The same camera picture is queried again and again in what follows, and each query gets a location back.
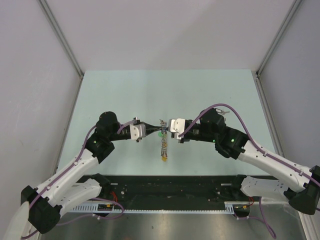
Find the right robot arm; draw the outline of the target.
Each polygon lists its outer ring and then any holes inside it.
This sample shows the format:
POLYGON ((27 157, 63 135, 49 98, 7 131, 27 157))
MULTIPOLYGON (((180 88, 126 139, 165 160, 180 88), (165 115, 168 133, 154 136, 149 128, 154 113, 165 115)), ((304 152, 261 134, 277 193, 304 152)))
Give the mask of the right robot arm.
POLYGON ((230 188, 235 200, 242 201, 248 196, 285 201, 307 215, 319 210, 319 166, 303 166, 267 150, 253 140, 247 129, 240 131, 227 126, 223 113, 216 108, 203 110, 195 120, 172 119, 169 131, 180 143, 190 140, 213 143, 223 157, 248 163, 274 177, 237 176, 230 188))

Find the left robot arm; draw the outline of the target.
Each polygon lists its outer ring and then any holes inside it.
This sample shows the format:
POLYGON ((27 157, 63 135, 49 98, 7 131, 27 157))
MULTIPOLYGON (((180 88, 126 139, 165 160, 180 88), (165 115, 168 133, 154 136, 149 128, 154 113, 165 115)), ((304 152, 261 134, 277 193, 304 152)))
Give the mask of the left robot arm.
POLYGON ((114 141, 140 142, 154 132, 167 129, 165 121, 154 126, 135 117, 121 124, 114 112, 103 112, 86 134, 77 156, 37 187, 28 185, 21 191, 20 202, 29 203, 27 221, 35 228, 34 233, 49 232, 64 213, 82 202, 96 197, 105 200, 110 196, 108 181, 98 174, 88 183, 76 187, 73 196, 70 195, 70 190, 86 171, 98 166, 111 154, 115 149, 114 141))

